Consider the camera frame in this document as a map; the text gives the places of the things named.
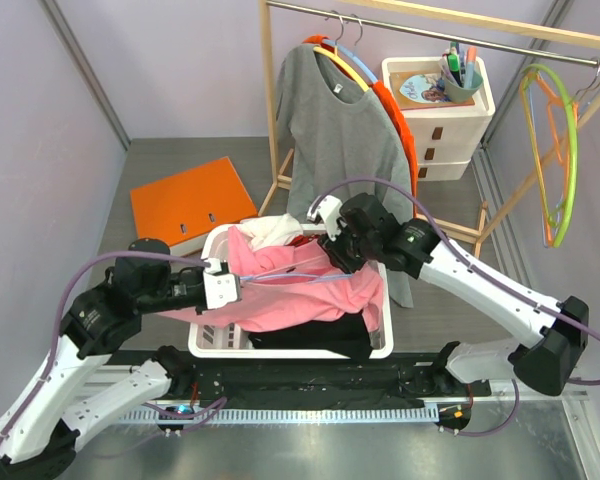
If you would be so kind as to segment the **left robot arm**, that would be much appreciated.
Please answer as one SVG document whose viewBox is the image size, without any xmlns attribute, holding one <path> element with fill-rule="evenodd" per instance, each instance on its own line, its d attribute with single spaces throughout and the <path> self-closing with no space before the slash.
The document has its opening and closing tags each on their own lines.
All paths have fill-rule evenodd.
<svg viewBox="0 0 600 480">
<path fill-rule="evenodd" d="M 163 346 L 125 379 L 87 400 L 73 400 L 93 373 L 140 332 L 144 315 L 222 306 L 225 301 L 217 294 L 223 285 L 236 300 L 239 283 L 227 263 L 183 258 L 183 269 L 173 272 L 176 260 L 164 242 L 141 239 L 126 251 L 92 259 L 71 278 L 57 307 L 45 361 L 0 417 L 0 479 L 55 479 L 128 410 L 191 391 L 194 368 L 175 347 Z"/>
</svg>

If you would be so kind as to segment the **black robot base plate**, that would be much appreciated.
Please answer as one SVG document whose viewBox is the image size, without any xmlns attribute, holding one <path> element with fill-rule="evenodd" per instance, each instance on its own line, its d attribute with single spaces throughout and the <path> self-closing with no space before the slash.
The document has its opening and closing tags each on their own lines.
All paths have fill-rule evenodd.
<svg viewBox="0 0 600 480">
<path fill-rule="evenodd" d="M 442 372 L 435 353 L 394 353 L 356 363 L 350 359 L 199 358 L 180 351 L 193 376 L 186 389 L 164 399 L 192 398 L 203 406 L 220 397 L 228 409 L 380 410 L 419 407 L 426 401 L 486 398 L 487 381 L 466 386 Z"/>
</svg>

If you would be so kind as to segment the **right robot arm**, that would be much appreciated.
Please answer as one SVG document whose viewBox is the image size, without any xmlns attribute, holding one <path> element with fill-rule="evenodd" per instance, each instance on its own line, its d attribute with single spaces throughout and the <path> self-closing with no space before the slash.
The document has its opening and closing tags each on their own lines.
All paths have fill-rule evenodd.
<svg viewBox="0 0 600 480">
<path fill-rule="evenodd" d="M 464 300 L 512 335 L 510 341 L 450 342 L 439 353 L 431 380 L 445 395 L 466 384 L 517 379 L 547 396 L 568 383 L 588 341 L 589 307 L 528 289 L 462 249 L 427 221 L 399 222 L 374 196 L 341 202 L 328 195 L 309 207 L 307 219 L 323 223 L 319 239 L 333 266 L 345 273 L 376 261 L 394 272 L 437 286 Z"/>
</svg>

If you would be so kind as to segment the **light blue wire hanger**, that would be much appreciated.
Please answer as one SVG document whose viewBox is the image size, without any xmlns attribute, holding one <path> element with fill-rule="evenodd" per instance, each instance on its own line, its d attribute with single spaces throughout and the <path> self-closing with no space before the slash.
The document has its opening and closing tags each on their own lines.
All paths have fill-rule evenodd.
<svg viewBox="0 0 600 480">
<path fill-rule="evenodd" d="M 325 256 L 315 256 L 303 260 L 285 261 L 279 264 L 262 264 L 230 261 L 231 271 L 242 283 L 291 285 L 298 283 L 332 282 L 352 277 L 334 267 Z"/>
</svg>

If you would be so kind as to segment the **pink t shirt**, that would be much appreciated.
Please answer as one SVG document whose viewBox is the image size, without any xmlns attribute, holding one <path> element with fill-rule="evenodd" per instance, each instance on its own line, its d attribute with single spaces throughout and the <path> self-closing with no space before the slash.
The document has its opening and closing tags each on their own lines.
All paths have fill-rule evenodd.
<svg viewBox="0 0 600 480">
<path fill-rule="evenodd" d="M 255 261 L 263 266 L 327 255 L 317 244 L 265 247 L 252 250 L 236 226 L 228 230 L 228 263 Z M 268 332 L 309 321 L 335 321 L 346 313 L 361 312 L 366 327 L 379 327 L 384 282 L 370 266 L 349 279 L 291 285 L 241 282 L 241 300 L 221 309 L 196 314 L 193 309 L 164 312 L 166 318 L 192 324 L 226 327 L 235 324 L 248 332 Z"/>
</svg>

